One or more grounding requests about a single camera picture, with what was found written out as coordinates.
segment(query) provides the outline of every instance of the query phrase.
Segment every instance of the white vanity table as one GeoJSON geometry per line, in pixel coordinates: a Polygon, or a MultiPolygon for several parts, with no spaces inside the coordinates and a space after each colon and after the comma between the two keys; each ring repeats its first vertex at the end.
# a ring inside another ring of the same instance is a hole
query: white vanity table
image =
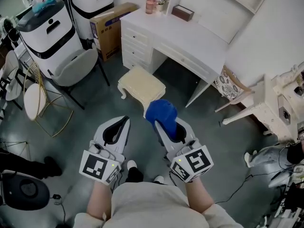
{"type": "Polygon", "coordinates": [[[170,57],[201,78],[187,106],[220,75],[228,43],[198,23],[171,14],[149,15],[142,9],[121,22],[125,67],[139,65],[153,74],[170,57]]]}

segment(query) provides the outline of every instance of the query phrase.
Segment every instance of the stool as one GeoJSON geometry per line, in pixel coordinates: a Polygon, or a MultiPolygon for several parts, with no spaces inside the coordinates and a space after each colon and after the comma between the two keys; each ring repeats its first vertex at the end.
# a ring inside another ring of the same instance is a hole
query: stool
{"type": "Polygon", "coordinates": [[[160,99],[166,93],[166,86],[140,66],[135,66],[118,80],[117,88],[126,98],[126,91],[143,105],[143,117],[150,102],[160,99]]]}

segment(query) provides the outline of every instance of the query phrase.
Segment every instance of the gold metal frame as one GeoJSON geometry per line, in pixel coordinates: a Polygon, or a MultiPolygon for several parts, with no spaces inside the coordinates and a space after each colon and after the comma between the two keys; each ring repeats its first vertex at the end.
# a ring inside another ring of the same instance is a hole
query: gold metal frame
{"type": "Polygon", "coordinates": [[[45,99],[46,99],[46,105],[44,106],[44,108],[42,109],[41,113],[38,114],[39,112],[39,108],[40,108],[40,94],[39,94],[39,99],[38,99],[38,108],[37,108],[37,114],[36,114],[36,118],[34,119],[34,121],[42,128],[42,130],[44,132],[46,132],[51,138],[54,138],[56,137],[58,134],[60,134],[64,129],[65,127],[67,126],[67,124],[69,123],[69,121],[71,120],[71,117],[74,113],[74,111],[70,108],[70,107],[67,107],[67,106],[62,106],[62,105],[59,105],[59,104],[55,104],[54,102],[59,99],[59,98],[64,98],[64,96],[60,93],[57,93],[57,92],[54,92],[54,91],[50,91],[50,90],[46,90],[45,87],[44,87],[44,84],[43,84],[43,81],[42,81],[42,76],[40,74],[40,70],[38,68],[38,66],[36,65],[36,63],[32,63],[31,66],[29,66],[28,70],[27,70],[27,73],[25,75],[25,78],[24,78],[24,87],[23,87],[23,96],[25,94],[25,85],[26,85],[26,79],[27,79],[27,76],[29,74],[29,72],[35,77],[35,80],[36,80],[36,83],[39,84],[39,90],[42,89],[43,90],[43,93],[44,93],[44,96],[45,96],[45,99]],[[56,95],[59,95],[58,97],[56,97],[54,100],[51,100],[49,101],[48,100],[48,95],[47,95],[47,92],[52,92],[56,95]],[[43,114],[44,112],[46,111],[46,109],[50,106],[50,105],[56,105],[56,106],[59,106],[59,107],[62,107],[62,108],[65,108],[65,109],[68,109],[71,111],[71,114],[67,120],[67,122],[64,124],[64,126],[57,132],[55,133],[54,135],[50,135],[44,128],[43,126],[37,121],[37,117],[41,118],[43,117],[43,114]]]}

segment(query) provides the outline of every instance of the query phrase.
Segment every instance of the pink jar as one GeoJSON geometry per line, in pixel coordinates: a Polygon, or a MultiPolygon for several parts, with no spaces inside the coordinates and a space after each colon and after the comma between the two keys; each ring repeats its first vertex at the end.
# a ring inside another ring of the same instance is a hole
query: pink jar
{"type": "Polygon", "coordinates": [[[155,0],[147,0],[146,2],[146,13],[152,14],[155,7],[155,0]]]}

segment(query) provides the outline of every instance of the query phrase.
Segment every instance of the forearm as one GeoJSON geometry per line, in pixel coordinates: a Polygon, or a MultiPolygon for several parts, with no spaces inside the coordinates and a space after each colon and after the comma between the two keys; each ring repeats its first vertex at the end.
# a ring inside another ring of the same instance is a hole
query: forearm
{"type": "Polygon", "coordinates": [[[190,208],[198,213],[203,213],[214,204],[212,197],[204,188],[200,178],[186,183],[186,191],[190,208]]]}
{"type": "Polygon", "coordinates": [[[110,186],[95,181],[86,212],[97,219],[103,219],[105,213],[106,219],[109,219],[111,217],[111,198],[110,186]]]}

